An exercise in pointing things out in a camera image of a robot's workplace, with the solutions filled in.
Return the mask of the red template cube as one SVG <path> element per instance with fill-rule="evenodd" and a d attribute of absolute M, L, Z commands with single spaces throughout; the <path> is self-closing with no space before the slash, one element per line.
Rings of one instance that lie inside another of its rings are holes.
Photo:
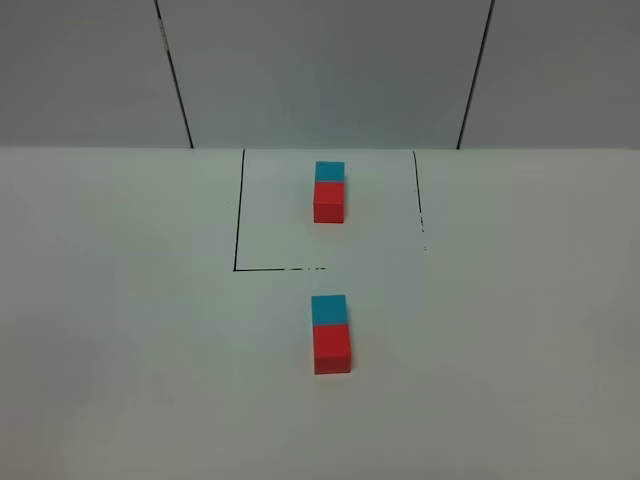
<path fill-rule="evenodd" d="M 315 223 L 343 223 L 345 219 L 345 183 L 316 182 L 313 197 Z"/>

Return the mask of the blue template cube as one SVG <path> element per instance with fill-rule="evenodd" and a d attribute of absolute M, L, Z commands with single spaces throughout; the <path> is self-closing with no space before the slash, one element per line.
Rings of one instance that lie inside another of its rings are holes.
<path fill-rule="evenodd" d="M 315 181 L 343 183 L 345 181 L 345 163 L 318 161 L 315 164 Z"/>

